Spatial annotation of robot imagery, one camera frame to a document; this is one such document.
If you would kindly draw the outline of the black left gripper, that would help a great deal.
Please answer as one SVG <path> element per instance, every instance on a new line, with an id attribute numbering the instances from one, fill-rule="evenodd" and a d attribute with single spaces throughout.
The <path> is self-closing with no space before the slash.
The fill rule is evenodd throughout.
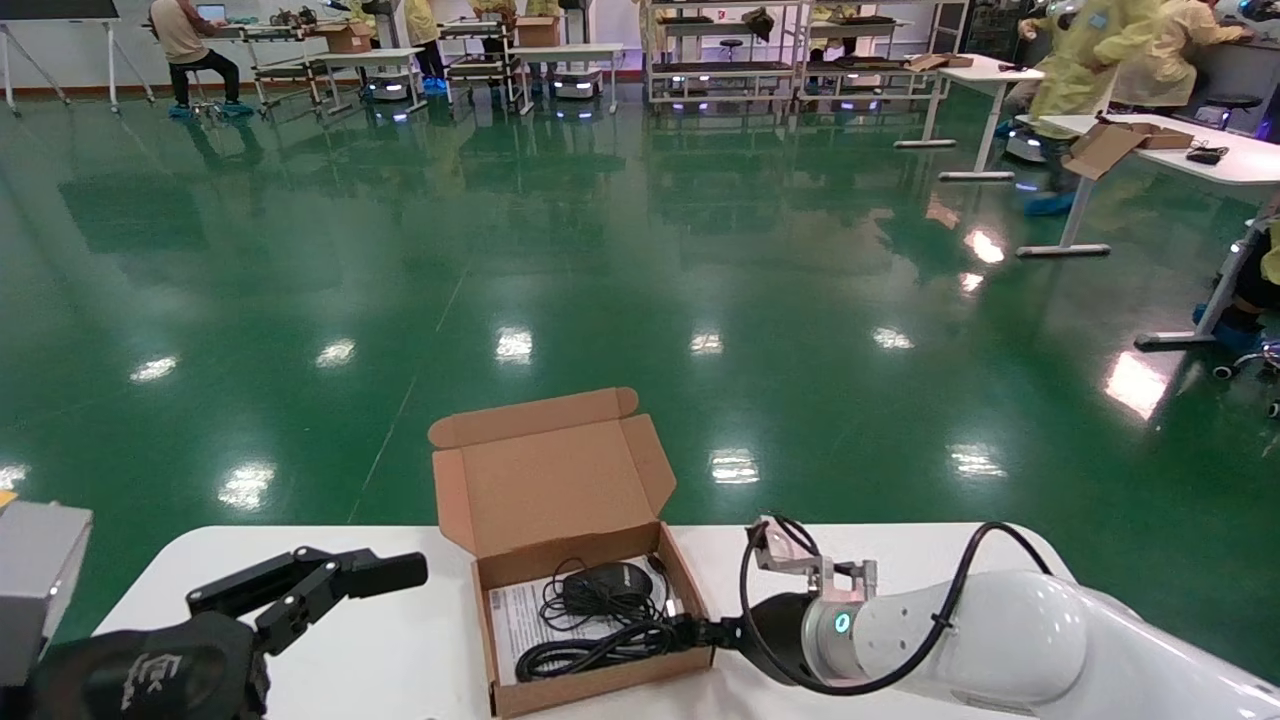
<path id="1" fill-rule="evenodd" d="M 283 653 L 344 600 L 412 589 L 428 575 L 420 552 L 279 553 L 189 591 L 195 618 L 183 623 L 54 647 L 26 685 L 26 717 L 262 719 L 264 653 Z M 256 634 L 232 619 L 251 612 Z"/>

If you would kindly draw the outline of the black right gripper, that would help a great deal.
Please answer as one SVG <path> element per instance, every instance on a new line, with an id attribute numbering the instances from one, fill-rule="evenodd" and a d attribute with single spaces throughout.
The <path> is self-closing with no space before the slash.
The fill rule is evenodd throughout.
<path id="1" fill-rule="evenodd" d="M 673 618 L 672 648 L 745 651 L 745 659 L 756 670 L 781 685 L 796 685 L 787 673 L 814 682 L 815 676 L 803 648 L 803 625 L 814 601 L 812 594 L 785 592 L 754 603 L 745 618 L 755 623 L 755 635 L 749 632 L 742 618 L 722 618 L 714 623 L 704 618 Z M 787 673 L 778 670 L 767 659 L 759 641 L 763 641 Z"/>

